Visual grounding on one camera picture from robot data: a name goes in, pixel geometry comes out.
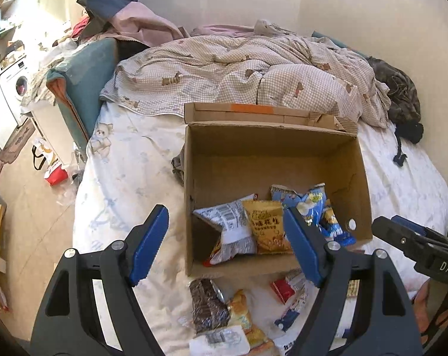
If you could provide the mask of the person's right hand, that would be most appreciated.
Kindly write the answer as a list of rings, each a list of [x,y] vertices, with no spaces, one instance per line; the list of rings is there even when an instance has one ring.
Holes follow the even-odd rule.
[[[448,338],[448,284],[426,280],[412,299],[424,349]]]

